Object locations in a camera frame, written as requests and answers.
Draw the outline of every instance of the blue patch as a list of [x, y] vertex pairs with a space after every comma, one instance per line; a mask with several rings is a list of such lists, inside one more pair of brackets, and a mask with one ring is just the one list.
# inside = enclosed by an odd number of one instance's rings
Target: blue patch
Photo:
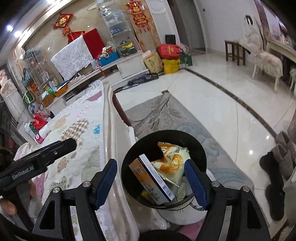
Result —
[[94, 129], [94, 134], [100, 134], [101, 133], [101, 127], [100, 127], [100, 125], [98, 125], [95, 129]]

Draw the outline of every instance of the ceiling light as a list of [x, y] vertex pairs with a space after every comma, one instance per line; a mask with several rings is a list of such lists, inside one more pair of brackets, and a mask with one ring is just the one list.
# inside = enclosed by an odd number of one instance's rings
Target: ceiling light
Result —
[[16, 31], [16, 32], [15, 32], [15, 37], [18, 38], [21, 34], [22, 34], [21, 31]]
[[6, 29], [7, 29], [7, 31], [11, 32], [13, 30], [13, 26], [7, 25]]

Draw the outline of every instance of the rug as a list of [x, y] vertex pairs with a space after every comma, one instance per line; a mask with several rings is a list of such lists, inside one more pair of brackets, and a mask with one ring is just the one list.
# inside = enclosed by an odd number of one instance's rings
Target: rug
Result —
[[[254, 191], [252, 180], [240, 170], [211, 133], [169, 92], [125, 111], [139, 139], [160, 130], [179, 130], [195, 137], [207, 156], [207, 168], [224, 187], [240, 189], [248, 186]], [[231, 207], [226, 208], [219, 240], [225, 240]]]

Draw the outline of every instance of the snack wrapper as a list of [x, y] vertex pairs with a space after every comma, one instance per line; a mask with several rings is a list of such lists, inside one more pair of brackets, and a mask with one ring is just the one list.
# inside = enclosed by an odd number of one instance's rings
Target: snack wrapper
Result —
[[151, 164], [164, 180], [179, 187], [178, 183], [184, 174], [185, 161], [190, 159], [188, 149], [164, 142], [159, 142], [158, 147], [162, 150], [164, 157]]

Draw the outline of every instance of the blue box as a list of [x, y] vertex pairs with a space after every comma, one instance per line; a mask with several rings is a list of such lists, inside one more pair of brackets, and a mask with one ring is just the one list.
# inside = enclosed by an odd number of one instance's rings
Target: blue box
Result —
[[114, 53], [110, 53], [108, 58], [103, 57], [103, 58], [100, 58], [99, 61], [100, 61], [101, 66], [105, 66], [107, 64], [114, 62], [115, 60], [118, 60], [118, 59], [119, 59], [118, 53], [114, 52]]

